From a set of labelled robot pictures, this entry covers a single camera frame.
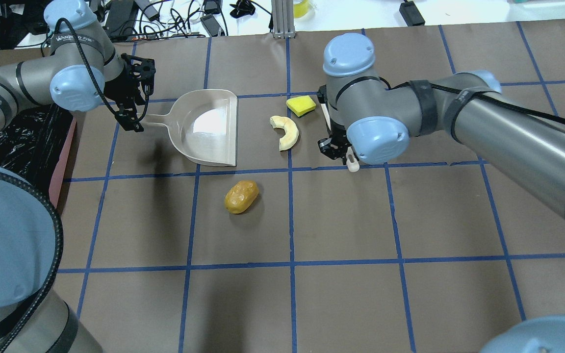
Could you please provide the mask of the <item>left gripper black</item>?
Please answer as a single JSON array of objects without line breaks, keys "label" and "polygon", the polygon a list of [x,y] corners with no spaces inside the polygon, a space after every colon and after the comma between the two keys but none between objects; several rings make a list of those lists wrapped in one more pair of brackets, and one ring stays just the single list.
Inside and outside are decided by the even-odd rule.
[{"label": "left gripper black", "polygon": [[143,132],[137,108],[147,107],[154,94],[155,60],[121,54],[121,71],[104,85],[103,95],[117,105],[116,121],[125,131]]}]

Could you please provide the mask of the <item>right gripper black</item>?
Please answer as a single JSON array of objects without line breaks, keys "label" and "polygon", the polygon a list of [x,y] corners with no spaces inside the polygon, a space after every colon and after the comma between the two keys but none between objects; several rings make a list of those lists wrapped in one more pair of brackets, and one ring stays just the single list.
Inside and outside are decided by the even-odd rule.
[{"label": "right gripper black", "polygon": [[352,144],[347,139],[345,128],[331,118],[326,85],[319,87],[317,98],[328,132],[327,138],[318,141],[321,154],[329,159],[354,159],[354,150],[352,149]]}]

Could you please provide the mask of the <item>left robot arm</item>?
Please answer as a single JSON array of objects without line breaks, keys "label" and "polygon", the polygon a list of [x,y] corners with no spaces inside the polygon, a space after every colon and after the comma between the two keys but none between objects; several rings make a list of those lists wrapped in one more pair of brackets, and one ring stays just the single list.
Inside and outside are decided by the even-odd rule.
[{"label": "left robot arm", "polygon": [[116,48],[83,0],[45,8],[48,56],[0,66],[0,353],[101,353],[53,290],[64,234],[52,178],[66,155],[73,111],[108,107],[143,131],[154,61]]}]

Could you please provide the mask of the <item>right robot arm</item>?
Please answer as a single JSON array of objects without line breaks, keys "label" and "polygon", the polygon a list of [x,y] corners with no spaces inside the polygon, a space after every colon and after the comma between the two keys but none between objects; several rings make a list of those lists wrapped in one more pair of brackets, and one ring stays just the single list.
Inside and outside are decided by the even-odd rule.
[{"label": "right robot arm", "polygon": [[350,172],[397,158],[412,138],[444,130],[565,219],[565,118],[516,105],[486,70],[397,86],[374,69],[374,43],[361,33],[332,38],[318,90],[328,137],[320,152]]}]

